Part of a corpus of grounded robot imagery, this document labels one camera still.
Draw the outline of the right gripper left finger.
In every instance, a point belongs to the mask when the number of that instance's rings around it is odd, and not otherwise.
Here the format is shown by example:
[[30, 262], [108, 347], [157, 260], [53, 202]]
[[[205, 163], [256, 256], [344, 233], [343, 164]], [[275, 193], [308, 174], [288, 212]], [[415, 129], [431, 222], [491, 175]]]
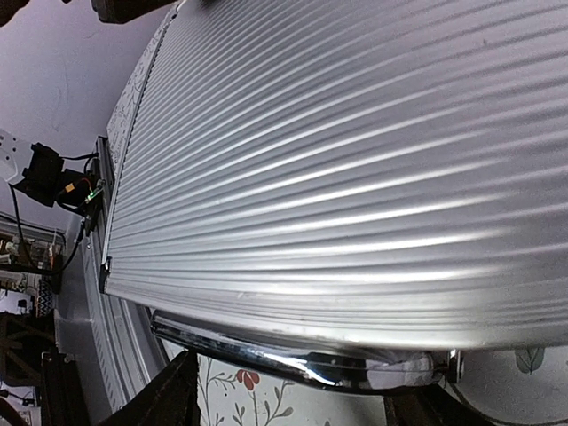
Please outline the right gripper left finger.
[[199, 425], [198, 359], [180, 352], [137, 396], [99, 425]]

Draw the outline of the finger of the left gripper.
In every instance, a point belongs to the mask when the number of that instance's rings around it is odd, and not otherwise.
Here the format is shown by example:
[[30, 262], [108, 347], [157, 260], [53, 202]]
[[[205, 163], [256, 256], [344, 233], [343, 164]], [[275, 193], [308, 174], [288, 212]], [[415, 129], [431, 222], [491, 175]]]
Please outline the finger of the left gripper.
[[125, 24], [175, 0], [91, 0], [91, 7], [99, 20], [107, 24]]

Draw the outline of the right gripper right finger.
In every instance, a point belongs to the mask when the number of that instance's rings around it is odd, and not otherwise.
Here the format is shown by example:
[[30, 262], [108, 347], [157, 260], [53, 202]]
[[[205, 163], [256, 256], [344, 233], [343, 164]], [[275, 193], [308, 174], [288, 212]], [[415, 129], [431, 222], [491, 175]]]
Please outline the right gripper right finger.
[[437, 384], [391, 393], [383, 403], [388, 425], [492, 425]]

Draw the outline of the aluminium poker case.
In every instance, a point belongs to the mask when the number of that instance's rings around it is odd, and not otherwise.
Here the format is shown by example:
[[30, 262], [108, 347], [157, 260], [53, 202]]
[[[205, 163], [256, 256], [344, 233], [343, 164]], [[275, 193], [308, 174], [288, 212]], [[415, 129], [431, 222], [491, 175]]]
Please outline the aluminium poker case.
[[567, 342], [564, 1], [184, 1], [118, 157], [102, 292], [345, 393]]

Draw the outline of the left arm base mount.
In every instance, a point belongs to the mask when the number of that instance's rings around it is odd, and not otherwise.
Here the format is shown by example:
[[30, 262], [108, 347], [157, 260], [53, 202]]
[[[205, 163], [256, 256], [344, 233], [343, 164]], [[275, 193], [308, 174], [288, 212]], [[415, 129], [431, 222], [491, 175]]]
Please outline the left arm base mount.
[[23, 179], [15, 185], [6, 182], [8, 186], [45, 207], [59, 206], [82, 217], [85, 232], [90, 233], [97, 226], [107, 186], [96, 168], [99, 155], [83, 155], [91, 168], [77, 171], [65, 166], [66, 157], [41, 143], [32, 144], [31, 154]]

